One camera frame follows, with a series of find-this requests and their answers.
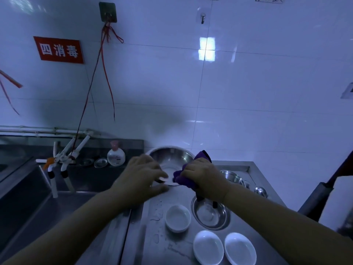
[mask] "forearm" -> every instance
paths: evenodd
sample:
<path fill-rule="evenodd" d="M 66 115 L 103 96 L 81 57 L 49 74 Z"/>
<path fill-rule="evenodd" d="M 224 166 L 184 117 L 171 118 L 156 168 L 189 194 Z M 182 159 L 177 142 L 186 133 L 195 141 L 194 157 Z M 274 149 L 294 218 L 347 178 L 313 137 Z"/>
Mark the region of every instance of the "forearm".
<path fill-rule="evenodd" d="M 111 204 L 110 194 L 97 194 L 3 265 L 75 264 L 101 230 L 122 211 L 118 201 Z"/>
<path fill-rule="evenodd" d="M 232 185 L 224 204 L 253 227 L 291 265 L 336 265 L 353 260 L 351 240 L 240 185 Z"/>

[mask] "hand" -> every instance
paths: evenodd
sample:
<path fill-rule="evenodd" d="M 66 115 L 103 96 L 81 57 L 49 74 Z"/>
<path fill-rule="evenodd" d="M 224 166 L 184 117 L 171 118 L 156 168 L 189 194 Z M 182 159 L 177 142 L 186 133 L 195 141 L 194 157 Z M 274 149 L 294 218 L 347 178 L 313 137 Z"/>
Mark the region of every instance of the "hand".
<path fill-rule="evenodd" d="M 180 176 L 195 181 L 199 187 L 195 190 L 197 194 L 215 202 L 223 203 L 231 188 L 231 182 L 205 158 L 190 162 Z"/>
<path fill-rule="evenodd" d="M 167 178 L 168 175 L 151 156 L 143 154 L 131 158 L 109 191 L 119 197 L 124 208 L 129 208 L 168 190 L 168 186 L 164 184 L 151 187 L 153 181 L 159 177 Z"/>

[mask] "soap dispenser bottle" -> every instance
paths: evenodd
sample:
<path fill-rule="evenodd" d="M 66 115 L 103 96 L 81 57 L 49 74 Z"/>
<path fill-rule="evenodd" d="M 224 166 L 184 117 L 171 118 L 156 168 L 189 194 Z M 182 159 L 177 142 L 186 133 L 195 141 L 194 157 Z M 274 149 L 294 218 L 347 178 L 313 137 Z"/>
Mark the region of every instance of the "soap dispenser bottle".
<path fill-rule="evenodd" d="M 112 166 L 120 166 L 125 163 L 125 153 L 119 148 L 119 141 L 110 142 L 112 149 L 107 154 L 107 160 Z"/>

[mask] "white bowl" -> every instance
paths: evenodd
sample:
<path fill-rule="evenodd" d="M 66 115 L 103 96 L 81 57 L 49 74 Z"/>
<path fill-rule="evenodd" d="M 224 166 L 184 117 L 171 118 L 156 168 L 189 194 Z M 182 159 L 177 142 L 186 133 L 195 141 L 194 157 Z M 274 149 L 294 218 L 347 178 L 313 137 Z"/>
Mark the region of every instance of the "white bowl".
<path fill-rule="evenodd" d="M 165 214 L 165 224 L 172 232 L 184 232 L 190 223 L 191 214 L 185 206 L 171 206 Z"/>
<path fill-rule="evenodd" d="M 244 235 L 232 232 L 224 240 L 224 251 L 232 265 L 255 265 L 256 251 Z"/>
<path fill-rule="evenodd" d="M 218 265 L 224 255 L 221 239 L 213 232 L 200 231 L 194 239 L 194 254 L 201 265 Z"/>

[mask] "purple towel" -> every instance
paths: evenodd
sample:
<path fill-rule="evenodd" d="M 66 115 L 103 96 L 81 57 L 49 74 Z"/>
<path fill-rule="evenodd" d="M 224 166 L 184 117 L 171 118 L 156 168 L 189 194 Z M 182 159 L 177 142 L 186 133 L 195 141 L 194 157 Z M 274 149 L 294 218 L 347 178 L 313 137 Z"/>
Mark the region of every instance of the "purple towel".
<path fill-rule="evenodd" d="M 206 151 L 200 151 L 195 156 L 194 160 L 198 159 L 198 158 L 205 158 L 205 159 L 209 160 L 210 162 L 212 162 L 211 158 L 208 156 Z M 194 181 L 192 181 L 191 179 L 188 179 L 188 178 L 180 176 L 180 173 L 185 169 L 185 167 L 187 165 L 188 164 L 184 164 L 182 170 L 174 172 L 174 174 L 173 174 L 173 176 L 174 176 L 173 182 L 178 183 L 179 185 L 184 185 L 184 186 L 186 186 L 188 188 L 191 188 L 191 189 L 195 190 L 197 188 L 197 184 Z"/>

